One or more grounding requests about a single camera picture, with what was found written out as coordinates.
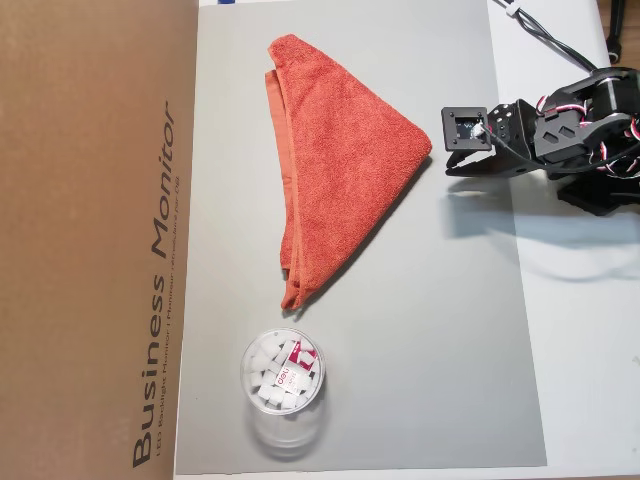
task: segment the gray surface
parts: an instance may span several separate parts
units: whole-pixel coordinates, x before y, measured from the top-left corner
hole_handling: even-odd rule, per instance
[[[177,473],[544,465],[508,188],[459,198],[444,175],[440,109],[497,103],[485,2],[214,6],[198,28]],[[238,374],[257,334],[294,325],[279,308],[284,200],[264,88],[266,49],[286,33],[345,66],[434,149],[295,323],[327,357],[328,413],[317,444],[281,462],[252,438]]]

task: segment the red towel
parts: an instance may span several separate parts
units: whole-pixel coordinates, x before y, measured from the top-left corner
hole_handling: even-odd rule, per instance
[[[282,308],[295,309],[356,250],[431,151],[427,135],[294,35],[266,74],[287,221]]]

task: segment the cable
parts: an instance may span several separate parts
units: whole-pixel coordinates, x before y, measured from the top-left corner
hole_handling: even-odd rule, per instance
[[[538,103],[536,104],[536,113],[538,114],[539,117],[543,117],[546,113],[553,112],[553,111],[566,112],[567,110],[578,110],[580,113],[582,113],[582,121],[580,122],[580,126],[582,126],[583,123],[591,123],[591,122],[584,121],[584,119],[587,118],[587,113],[588,113],[588,110],[586,107],[586,101],[585,101],[585,105],[570,103],[567,105],[558,105],[557,107],[542,111],[542,107],[545,106],[548,98],[549,98],[549,95],[544,95],[540,97],[540,100],[538,100]]]
[[[631,119],[631,125],[629,128],[629,138],[635,138],[637,141],[640,142],[640,132],[638,131],[638,127],[636,126],[636,119],[632,118]],[[624,171],[624,173],[622,175],[619,175],[617,172],[615,172],[613,170],[613,166],[618,162],[618,160],[615,161],[609,161],[609,163],[607,163],[606,166],[606,170],[608,170],[610,172],[610,174],[607,174],[608,177],[611,178],[617,178],[620,180],[633,180],[636,178],[640,178],[640,172],[634,172],[634,170],[636,169],[636,167],[638,166],[638,158],[635,158],[633,160],[633,162],[631,162],[631,165],[629,165],[629,167],[627,167]]]
[[[493,133],[491,130],[489,130],[486,126],[483,125],[482,128],[485,131],[485,133],[487,135],[489,135],[489,137],[491,138],[491,140],[495,144],[500,145],[505,150],[508,150],[509,153],[511,153],[511,155],[515,156],[516,158],[521,160],[523,163],[528,163],[528,164],[531,164],[531,165],[535,165],[536,168],[539,168],[541,170],[544,170],[544,171],[547,171],[547,172],[550,172],[550,173],[562,173],[562,174],[565,174],[565,175],[571,175],[571,174],[574,174],[574,173],[584,173],[584,172],[588,172],[588,171],[591,171],[591,170],[595,170],[598,167],[605,167],[608,163],[617,162],[618,160],[622,160],[623,158],[628,157],[630,155],[638,155],[638,154],[640,154],[640,142],[638,142],[634,146],[632,146],[630,148],[627,148],[626,150],[623,150],[622,152],[614,155],[613,157],[605,158],[604,160],[600,160],[599,162],[590,163],[590,164],[582,166],[582,167],[573,167],[573,168],[555,167],[555,166],[549,165],[547,163],[540,163],[540,162],[537,162],[536,160],[531,160],[530,158],[523,157],[518,152],[516,152],[513,148],[511,148],[507,143],[505,143],[495,133]]]
[[[514,0],[504,0],[507,5],[511,5]],[[516,18],[520,26],[530,35],[540,39],[541,41],[547,43],[551,47],[556,50],[560,50],[565,55],[573,59],[578,65],[584,68],[587,72],[591,73],[596,70],[597,67],[589,61],[584,55],[578,53],[576,50],[571,48],[566,43],[561,42],[553,35],[551,35],[540,23],[525,12],[522,8],[518,8],[517,11],[513,14]]]

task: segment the brown cardboard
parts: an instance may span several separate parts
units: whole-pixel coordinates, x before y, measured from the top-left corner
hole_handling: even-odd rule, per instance
[[[0,5],[0,478],[173,475],[197,15]]]

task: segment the white table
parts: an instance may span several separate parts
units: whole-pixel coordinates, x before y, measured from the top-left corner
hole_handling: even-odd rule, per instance
[[[212,3],[216,2],[200,0],[201,6]],[[535,103],[543,94],[585,76],[526,34],[496,2],[487,3],[501,102],[524,98]],[[521,4],[596,65],[608,65],[595,0]],[[640,219],[631,209],[604,219],[582,214],[555,198],[541,172],[512,180],[511,188],[549,466],[238,478],[497,479],[640,473]]]

